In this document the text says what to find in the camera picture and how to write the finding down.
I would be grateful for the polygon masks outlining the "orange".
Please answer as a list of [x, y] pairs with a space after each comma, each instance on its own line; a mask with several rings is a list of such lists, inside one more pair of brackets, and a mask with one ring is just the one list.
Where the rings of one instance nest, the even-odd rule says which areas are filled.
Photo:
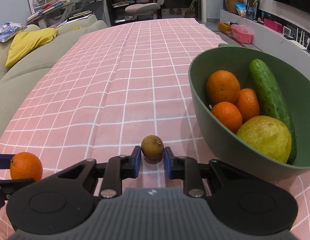
[[215, 116], [226, 128], [233, 133], [237, 133], [242, 126], [242, 115], [239, 109], [230, 102], [219, 102], [211, 110], [212, 115]]
[[235, 106], [238, 108], [242, 115], [243, 123], [255, 116], [260, 115], [258, 98], [254, 90], [250, 88], [244, 88], [240, 90], [239, 97], [235, 102]]
[[11, 179], [34, 179], [39, 181], [43, 176], [43, 166], [40, 159], [29, 152], [20, 152], [10, 161]]

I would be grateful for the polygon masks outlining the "brown small fruit lone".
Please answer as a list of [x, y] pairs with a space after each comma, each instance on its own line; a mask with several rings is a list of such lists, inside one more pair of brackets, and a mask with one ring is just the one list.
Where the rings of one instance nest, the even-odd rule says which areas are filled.
[[164, 144], [160, 137], [148, 135], [141, 142], [141, 150], [148, 160], [157, 160], [163, 155]]

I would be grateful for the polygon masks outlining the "orange beside red fruit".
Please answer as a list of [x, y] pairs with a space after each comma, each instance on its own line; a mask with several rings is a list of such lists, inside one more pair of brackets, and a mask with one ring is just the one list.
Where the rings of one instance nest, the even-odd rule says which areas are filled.
[[211, 110], [212, 115], [215, 116], [226, 128], [233, 133], [237, 133], [242, 126], [242, 115], [239, 109], [230, 102], [219, 102]]

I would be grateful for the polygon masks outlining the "beige sofa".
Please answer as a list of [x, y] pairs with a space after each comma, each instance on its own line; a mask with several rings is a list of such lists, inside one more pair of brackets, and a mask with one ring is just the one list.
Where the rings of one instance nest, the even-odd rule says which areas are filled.
[[14, 66], [5, 64], [12, 40], [0, 42], [0, 138], [22, 102], [38, 81], [80, 39], [81, 36], [107, 28], [95, 15], [65, 24], [48, 44], [28, 53]]

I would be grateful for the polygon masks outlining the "pink checked tablecloth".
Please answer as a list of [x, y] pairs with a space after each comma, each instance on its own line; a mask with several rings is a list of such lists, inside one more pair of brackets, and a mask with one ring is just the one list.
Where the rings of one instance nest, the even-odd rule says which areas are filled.
[[[151, 20], [80, 38], [35, 85], [0, 139], [29, 152], [39, 181], [12, 190], [0, 239], [310, 239], [310, 171], [269, 181], [225, 163], [199, 129], [189, 68], [224, 45], [194, 20]], [[131, 155], [148, 135], [194, 158], [204, 197], [169, 180], [164, 154], [141, 150], [138, 177], [100, 198], [99, 164]]]

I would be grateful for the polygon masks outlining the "yellow green pear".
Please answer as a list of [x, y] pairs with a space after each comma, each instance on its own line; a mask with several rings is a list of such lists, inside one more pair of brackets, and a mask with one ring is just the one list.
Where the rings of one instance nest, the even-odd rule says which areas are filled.
[[245, 122], [236, 133], [263, 155], [286, 163], [290, 157], [292, 138], [287, 126], [280, 120], [258, 115]]

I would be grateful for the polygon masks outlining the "green cucumber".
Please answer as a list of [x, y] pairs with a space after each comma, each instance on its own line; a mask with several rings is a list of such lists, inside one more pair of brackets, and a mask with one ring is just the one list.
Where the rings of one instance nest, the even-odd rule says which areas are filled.
[[297, 141], [293, 119], [281, 88], [269, 66], [261, 59], [250, 62], [249, 75], [262, 113], [283, 122], [291, 134], [292, 148], [287, 163], [292, 165], [297, 157]]

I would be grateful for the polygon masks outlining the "yellow cushion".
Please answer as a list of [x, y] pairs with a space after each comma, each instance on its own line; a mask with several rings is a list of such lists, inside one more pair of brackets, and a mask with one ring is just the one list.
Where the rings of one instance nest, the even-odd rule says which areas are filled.
[[50, 43], [56, 36], [58, 30], [55, 28], [45, 28], [36, 31], [20, 31], [10, 45], [6, 68], [14, 66], [19, 60], [36, 48]]

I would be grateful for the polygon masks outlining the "blue patterned cushion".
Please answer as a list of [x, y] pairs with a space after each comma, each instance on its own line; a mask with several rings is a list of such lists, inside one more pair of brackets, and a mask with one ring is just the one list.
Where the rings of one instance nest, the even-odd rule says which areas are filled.
[[0, 24], [0, 42], [4, 43], [13, 38], [19, 31], [24, 30], [25, 25], [15, 22], [4, 22]]

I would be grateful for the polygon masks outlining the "green colander bowl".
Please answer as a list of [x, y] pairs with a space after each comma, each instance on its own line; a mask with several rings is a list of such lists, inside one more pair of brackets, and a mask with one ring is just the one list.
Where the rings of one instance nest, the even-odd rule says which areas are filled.
[[193, 59], [189, 83], [199, 129], [218, 159], [269, 181], [310, 171], [310, 81], [294, 67], [220, 45]]

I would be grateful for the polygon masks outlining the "yellow box on floor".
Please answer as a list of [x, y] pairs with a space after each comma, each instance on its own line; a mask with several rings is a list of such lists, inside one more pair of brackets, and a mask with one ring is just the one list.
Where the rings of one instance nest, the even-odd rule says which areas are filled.
[[223, 22], [218, 22], [218, 30], [226, 35], [230, 35], [232, 28], [229, 24], [227, 23], [223, 23]]

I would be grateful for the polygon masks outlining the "pink storage box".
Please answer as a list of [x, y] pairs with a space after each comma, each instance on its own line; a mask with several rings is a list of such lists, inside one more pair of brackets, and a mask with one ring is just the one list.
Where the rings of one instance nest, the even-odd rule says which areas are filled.
[[237, 42], [251, 44], [253, 36], [250, 27], [246, 25], [234, 24], [231, 26], [231, 37]]

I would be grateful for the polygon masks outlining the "cluttered desk with books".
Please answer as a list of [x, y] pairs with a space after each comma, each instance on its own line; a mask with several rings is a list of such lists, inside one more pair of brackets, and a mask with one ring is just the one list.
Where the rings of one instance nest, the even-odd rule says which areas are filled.
[[29, 0], [31, 15], [27, 25], [47, 28], [62, 23], [73, 15], [92, 9], [102, 0]]

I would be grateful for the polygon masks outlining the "white wifi router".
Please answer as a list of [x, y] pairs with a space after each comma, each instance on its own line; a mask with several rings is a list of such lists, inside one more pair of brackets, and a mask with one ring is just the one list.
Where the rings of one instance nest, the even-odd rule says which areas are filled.
[[289, 41], [301, 50], [307, 51], [310, 44], [310, 36], [304, 30], [297, 28], [295, 35]]

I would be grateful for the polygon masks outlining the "magenta box on bench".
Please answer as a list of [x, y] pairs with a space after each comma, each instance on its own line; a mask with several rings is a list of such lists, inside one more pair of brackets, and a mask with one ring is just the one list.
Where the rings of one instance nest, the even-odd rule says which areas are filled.
[[273, 20], [270, 19], [264, 19], [263, 20], [264, 26], [272, 29], [273, 31], [276, 31], [278, 33], [282, 33], [283, 31], [283, 25], [281, 23], [275, 22]]

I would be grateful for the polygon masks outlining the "brown round vase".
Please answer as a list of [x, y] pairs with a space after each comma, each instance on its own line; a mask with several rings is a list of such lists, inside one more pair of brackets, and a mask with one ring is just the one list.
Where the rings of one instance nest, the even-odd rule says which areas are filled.
[[225, 0], [226, 8], [229, 12], [237, 14], [235, 3], [244, 3], [244, 0]]

